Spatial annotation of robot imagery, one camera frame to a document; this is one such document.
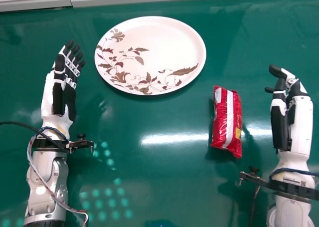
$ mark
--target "humanoid robot hand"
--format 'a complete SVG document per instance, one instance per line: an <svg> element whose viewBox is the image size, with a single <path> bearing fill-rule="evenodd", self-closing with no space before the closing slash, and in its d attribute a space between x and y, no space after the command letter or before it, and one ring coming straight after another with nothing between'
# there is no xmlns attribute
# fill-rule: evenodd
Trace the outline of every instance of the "humanoid robot hand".
<svg viewBox="0 0 319 227"><path fill-rule="evenodd" d="M83 53L80 45L70 40L58 53L52 70L46 76L42 104L42 127L59 130L67 139L70 138L69 128L75 121L76 85L80 72L85 65L81 60ZM61 140L54 131L45 130L44 134L52 140Z"/></svg>

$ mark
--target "snack bag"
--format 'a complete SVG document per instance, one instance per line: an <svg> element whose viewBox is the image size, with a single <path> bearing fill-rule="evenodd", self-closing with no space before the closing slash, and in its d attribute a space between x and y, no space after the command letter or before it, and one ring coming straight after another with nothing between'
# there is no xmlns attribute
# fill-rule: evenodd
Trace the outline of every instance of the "snack bag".
<svg viewBox="0 0 319 227"><path fill-rule="evenodd" d="M212 147L228 150L242 158L242 105L236 91L214 86L215 119L213 124Z"/></svg>

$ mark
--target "plate rim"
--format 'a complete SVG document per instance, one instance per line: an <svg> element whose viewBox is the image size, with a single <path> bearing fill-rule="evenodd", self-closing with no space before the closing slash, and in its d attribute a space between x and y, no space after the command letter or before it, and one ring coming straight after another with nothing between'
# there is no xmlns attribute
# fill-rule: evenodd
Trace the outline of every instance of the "plate rim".
<svg viewBox="0 0 319 227"><path fill-rule="evenodd" d="M112 86L113 88L116 88L120 91L123 91L125 93L129 93L129 94L132 94L132 95L139 95L139 96L155 96L155 95L164 95L164 94L167 94L167 93L171 93L171 92L174 92L174 91L177 91L177 90L180 90L182 89L183 87L187 86L188 84L190 84L193 80L195 80L199 74L201 73L201 71L203 70L204 66L205 66L205 63L206 63L206 58L207 58L207 50L206 50L206 45L205 45L205 42L203 40L203 38L199 35L199 33L190 25L188 25L187 23L183 22L183 21L180 21L178 19L175 19L175 18L171 18L171 17L166 17L166 16L139 16L139 17L135 17L135 18L131 18L129 20L125 20L115 26L113 26L112 28L110 28L106 33L103 34L103 36L99 39L98 43L96 44L96 46L99 45L99 42L102 40L102 38L108 33L110 32L111 30L117 28L118 26L120 25L124 25L126 22L130 22L130 21L133 21L133 20L137 20L137 19L151 19L151 18L158 18L158 19L169 19L171 21L175 21L177 23L179 23L180 25L186 27L187 29L189 29L197 38L197 40L199 41L199 45L201 47L201 49L204 51L199 60L203 60L202 63L198 63L198 67L196 68L196 71L194 72L193 76L194 78L190 78L188 81L186 82L183 82L182 85L178 86L177 88L172 88L172 89L169 89L165 92L155 92L155 93L152 93L150 95L145 95L143 93L131 93L129 91L127 91L126 89L124 88L120 88L118 86L115 86L115 85L112 85L112 83L110 83L109 81L107 81L99 72L99 69L98 69L98 65L97 65L97 51L98 49L95 49L95 52L94 52L94 64L95 64L95 67L99 73L99 75L103 78L104 81L106 81L110 86Z"/></svg>

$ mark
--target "table surface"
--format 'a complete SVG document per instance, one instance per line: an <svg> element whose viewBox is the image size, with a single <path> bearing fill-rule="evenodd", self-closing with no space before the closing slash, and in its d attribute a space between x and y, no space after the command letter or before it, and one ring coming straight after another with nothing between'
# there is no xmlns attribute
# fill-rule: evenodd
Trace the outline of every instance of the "table surface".
<svg viewBox="0 0 319 227"><path fill-rule="evenodd" d="M192 26L207 49L203 71L188 86L160 96L134 96L109 86L94 64L101 36L147 15ZM0 120L39 128L45 76L69 39L87 64L77 87L73 138L86 133L95 153L68 157L69 203L86 209L89 227L246 227L254 194L239 187L248 166L268 178L278 159L272 146L265 86L275 63L303 82L315 105L310 170L319 171L319 0L189 0L0 14ZM214 85L242 97L243 158L209 147ZM0 128L0 227L21 226L28 199L26 146L32 133ZM257 198L254 226L265 226L272 192ZM311 217L319 225L319 203ZM67 226L75 227L73 215Z"/></svg>

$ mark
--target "blue cable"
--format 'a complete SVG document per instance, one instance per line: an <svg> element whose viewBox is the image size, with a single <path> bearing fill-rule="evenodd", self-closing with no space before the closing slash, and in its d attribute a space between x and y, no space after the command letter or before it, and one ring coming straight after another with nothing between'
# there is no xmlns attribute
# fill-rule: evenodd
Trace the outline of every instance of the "blue cable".
<svg viewBox="0 0 319 227"><path fill-rule="evenodd" d="M319 173L315 173L315 172L310 172L310 171L301 171L301 170L296 170L296 169L290 169L290 168L280 168L275 170L274 172L271 173L271 175L269 176L269 180L272 180L272 177L276 174L279 174L281 172L296 172L299 174L303 174L303 175L307 175L307 176L316 176L319 177Z"/></svg>
<svg viewBox="0 0 319 227"><path fill-rule="evenodd" d="M45 130L51 130L54 131L59 137L61 137L63 140L65 140L66 142L69 142L69 140L65 137L65 135L63 135L58 129L55 129L53 127L49 127L49 126L45 126L42 127L39 131L43 132Z"/></svg>

